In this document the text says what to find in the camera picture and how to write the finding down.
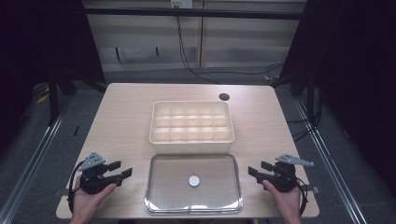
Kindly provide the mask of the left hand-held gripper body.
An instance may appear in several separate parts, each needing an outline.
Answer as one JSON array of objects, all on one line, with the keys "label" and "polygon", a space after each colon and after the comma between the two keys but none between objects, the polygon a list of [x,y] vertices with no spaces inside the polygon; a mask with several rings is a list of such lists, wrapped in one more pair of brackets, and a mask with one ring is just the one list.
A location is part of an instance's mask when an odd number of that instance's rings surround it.
[{"label": "left hand-held gripper body", "polygon": [[116,184],[118,175],[105,177],[108,164],[98,153],[91,153],[78,166],[78,171],[82,172],[80,188],[88,194],[97,194],[110,184]]}]

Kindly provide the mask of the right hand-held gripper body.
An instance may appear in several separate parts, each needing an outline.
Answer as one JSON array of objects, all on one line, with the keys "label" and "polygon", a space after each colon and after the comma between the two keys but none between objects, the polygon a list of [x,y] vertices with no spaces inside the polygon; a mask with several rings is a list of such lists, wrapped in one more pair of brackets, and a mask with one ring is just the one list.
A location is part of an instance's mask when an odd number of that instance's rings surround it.
[{"label": "right hand-held gripper body", "polygon": [[297,186],[296,165],[313,166],[312,161],[305,161],[290,154],[276,157],[273,165],[273,174],[267,175],[268,180],[280,192],[289,192]]}]

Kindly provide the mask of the person's right hand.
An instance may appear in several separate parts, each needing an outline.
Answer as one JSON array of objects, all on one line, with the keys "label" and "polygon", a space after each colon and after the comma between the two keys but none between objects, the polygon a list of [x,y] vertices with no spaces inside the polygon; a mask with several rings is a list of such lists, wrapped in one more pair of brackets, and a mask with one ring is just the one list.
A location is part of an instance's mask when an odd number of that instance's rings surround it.
[{"label": "person's right hand", "polygon": [[280,192],[268,180],[263,180],[262,184],[273,195],[276,208],[283,218],[300,216],[301,192],[298,188]]}]

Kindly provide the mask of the person's left hand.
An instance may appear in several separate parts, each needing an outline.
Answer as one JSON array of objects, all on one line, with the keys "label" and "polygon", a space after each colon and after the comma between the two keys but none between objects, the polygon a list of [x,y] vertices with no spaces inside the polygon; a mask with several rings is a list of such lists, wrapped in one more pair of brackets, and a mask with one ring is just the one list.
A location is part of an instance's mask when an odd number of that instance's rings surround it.
[{"label": "person's left hand", "polygon": [[72,217],[93,218],[102,201],[109,196],[116,187],[116,184],[110,184],[97,194],[88,194],[80,188],[80,177],[78,176],[74,190],[75,195]]}]

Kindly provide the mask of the clear plastic lid white knob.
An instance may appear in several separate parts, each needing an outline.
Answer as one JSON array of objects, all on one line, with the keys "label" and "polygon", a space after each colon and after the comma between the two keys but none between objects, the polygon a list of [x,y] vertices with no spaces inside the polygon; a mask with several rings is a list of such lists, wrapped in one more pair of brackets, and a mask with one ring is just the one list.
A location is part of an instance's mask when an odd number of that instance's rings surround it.
[{"label": "clear plastic lid white knob", "polygon": [[145,208],[152,216],[241,212],[243,198],[234,156],[154,156],[150,163]]}]

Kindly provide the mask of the white compartment organizer box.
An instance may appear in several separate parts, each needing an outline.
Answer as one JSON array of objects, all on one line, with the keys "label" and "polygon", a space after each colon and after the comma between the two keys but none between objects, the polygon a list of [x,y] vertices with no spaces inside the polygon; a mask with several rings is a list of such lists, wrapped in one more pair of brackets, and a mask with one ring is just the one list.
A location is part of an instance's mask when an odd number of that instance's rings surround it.
[{"label": "white compartment organizer box", "polygon": [[153,106],[149,141],[156,153],[227,153],[234,140],[229,105],[222,101],[161,101]]}]

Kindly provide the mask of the black metal stand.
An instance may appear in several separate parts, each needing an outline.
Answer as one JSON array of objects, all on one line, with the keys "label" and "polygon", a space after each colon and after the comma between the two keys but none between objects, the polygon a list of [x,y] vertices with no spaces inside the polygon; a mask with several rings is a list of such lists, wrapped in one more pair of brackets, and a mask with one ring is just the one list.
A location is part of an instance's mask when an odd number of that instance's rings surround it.
[{"label": "black metal stand", "polygon": [[58,89],[64,95],[71,96],[77,91],[73,83],[72,75],[65,69],[52,70],[49,73],[49,126],[51,126],[59,116]]}]

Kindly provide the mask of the black curtain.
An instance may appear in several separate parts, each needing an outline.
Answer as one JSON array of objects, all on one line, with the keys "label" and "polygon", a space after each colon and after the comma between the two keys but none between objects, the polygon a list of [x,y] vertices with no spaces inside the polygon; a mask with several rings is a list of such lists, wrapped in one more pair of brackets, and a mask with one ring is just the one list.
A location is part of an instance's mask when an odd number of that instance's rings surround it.
[{"label": "black curtain", "polygon": [[35,85],[105,77],[82,0],[0,0],[0,155],[21,129]]},{"label": "black curtain", "polygon": [[306,0],[281,80],[324,94],[396,198],[396,0]]}]

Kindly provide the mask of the black horizontal metal bar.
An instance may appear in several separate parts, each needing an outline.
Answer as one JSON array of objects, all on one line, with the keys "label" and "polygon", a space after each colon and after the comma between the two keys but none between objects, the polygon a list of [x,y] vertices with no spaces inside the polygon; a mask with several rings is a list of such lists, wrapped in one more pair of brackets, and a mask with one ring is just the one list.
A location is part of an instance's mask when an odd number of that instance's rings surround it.
[{"label": "black horizontal metal bar", "polygon": [[265,20],[304,20],[307,16],[294,12],[267,12],[215,9],[180,9],[180,8],[137,8],[137,7],[84,7],[86,14],[101,15],[136,15],[136,16],[175,16],[202,18],[237,18]]}]

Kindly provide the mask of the metal floor rail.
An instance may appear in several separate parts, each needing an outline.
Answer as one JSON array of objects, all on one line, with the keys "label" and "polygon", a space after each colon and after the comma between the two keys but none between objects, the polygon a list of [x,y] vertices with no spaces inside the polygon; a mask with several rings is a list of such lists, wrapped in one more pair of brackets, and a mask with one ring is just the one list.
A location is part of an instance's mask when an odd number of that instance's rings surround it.
[{"label": "metal floor rail", "polygon": [[334,162],[332,154],[325,144],[318,128],[308,120],[308,110],[304,105],[304,101],[301,98],[297,98],[294,102],[352,222],[354,224],[368,224],[359,204]]},{"label": "metal floor rail", "polygon": [[50,103],[32,104],[22,117],[22,127],[0,160],[0,224],[11,224],[41,162],[62,125],[72,96],[62,97],[54,121]]}]

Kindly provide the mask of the white wall socket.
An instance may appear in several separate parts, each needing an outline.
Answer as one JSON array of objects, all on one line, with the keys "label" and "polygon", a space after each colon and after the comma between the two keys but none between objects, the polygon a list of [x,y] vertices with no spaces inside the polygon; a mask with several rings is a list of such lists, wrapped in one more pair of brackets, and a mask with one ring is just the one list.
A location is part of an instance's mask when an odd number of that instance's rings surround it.
[{"label": "white wall socket", "polygon": [[192,0],[170,0],[171,8],[184,8],[184,9],[192,9],[193,1]]}]

